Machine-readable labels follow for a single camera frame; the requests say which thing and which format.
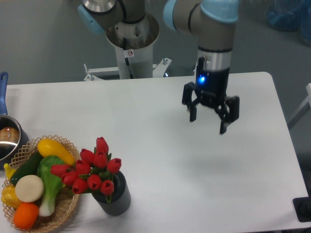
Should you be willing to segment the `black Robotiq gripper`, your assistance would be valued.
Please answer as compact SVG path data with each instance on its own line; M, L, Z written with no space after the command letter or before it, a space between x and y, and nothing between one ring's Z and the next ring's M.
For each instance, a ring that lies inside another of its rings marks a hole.
M227 127L236 121L240 115L240 97L226 96L230 68L220 71L206 71L196 68L195 83L184 85L182 104L187 106L190 122L197 117L197 105L214 109L221 119L220 134L226 133ZM192 100L195 91L197 98Z

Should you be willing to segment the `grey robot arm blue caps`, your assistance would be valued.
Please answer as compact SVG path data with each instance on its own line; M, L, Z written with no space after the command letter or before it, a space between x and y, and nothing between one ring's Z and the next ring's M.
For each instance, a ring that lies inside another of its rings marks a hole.
M196 120L198 104L211 108L221 119L222 134L239 118L239 97L226 95L238 8L237 0L170 0L163 10L169 28L198 37L195 82L184 86L182 96L190 121ZM159 24L146 12L145 1L84 0L78 13L114 46L121 79L152 76Z

